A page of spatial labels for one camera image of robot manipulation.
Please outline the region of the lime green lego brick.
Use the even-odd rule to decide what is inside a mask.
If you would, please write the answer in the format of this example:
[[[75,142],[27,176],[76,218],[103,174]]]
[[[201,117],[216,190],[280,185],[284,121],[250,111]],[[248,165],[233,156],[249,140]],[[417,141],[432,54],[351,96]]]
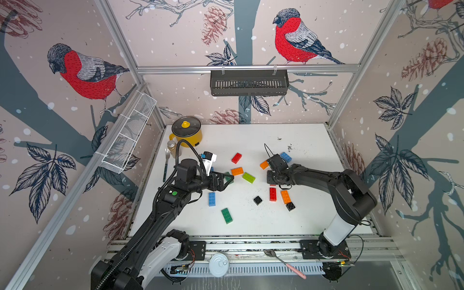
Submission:
[[[250,184],[253,184],[256,180],[256,178],[252,175],[250,175],[249,173],[245,172],[243,175],[242,175],[242,178],[249,182]]]

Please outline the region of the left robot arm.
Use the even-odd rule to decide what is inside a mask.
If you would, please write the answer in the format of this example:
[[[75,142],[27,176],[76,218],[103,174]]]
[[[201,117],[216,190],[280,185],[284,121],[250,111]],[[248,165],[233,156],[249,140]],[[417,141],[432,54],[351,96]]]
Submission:
[[[192,193],[222,192],[229,185],[225,178],[234,179],[211,170],[215,154],[193,153],[193,159],[175,157],[174,171],[158,188],[142,226],[108,263],[98,262],[92,269],[92,290],[143,290],[170,261],[190,254],[188,234],[165,230],[193,202]]]

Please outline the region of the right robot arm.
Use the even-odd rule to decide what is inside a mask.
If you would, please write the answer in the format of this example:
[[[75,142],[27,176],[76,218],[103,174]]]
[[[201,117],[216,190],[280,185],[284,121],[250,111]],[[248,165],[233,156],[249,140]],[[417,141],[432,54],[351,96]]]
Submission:
[[[267,163],[270,167],[267,171],[268,184],[307,186],[330,194],[337,214],[317,242],[317,251],[325,258],[338,253],[348,235],[378,205],[367,184],[353,170],[327,172],[301,164],[290,166],[279,154],[268,158]]]

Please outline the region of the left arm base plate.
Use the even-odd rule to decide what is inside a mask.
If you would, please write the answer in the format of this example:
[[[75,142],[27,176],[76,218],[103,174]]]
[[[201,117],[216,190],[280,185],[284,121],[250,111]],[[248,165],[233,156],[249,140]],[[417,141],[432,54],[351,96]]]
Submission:
[[[174,261],[203,261],[206,254],[206,241],[189,241],[181,244],[180,253]]]

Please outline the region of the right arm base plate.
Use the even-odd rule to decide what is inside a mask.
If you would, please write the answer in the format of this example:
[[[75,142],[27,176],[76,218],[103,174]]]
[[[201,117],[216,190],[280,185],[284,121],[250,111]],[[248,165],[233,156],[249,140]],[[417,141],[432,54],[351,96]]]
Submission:
[[[338,246],[315,239],[300,240],[299,245],[298,252],[302,254],[304,260],[350,260],[352,258],[345,240]]]

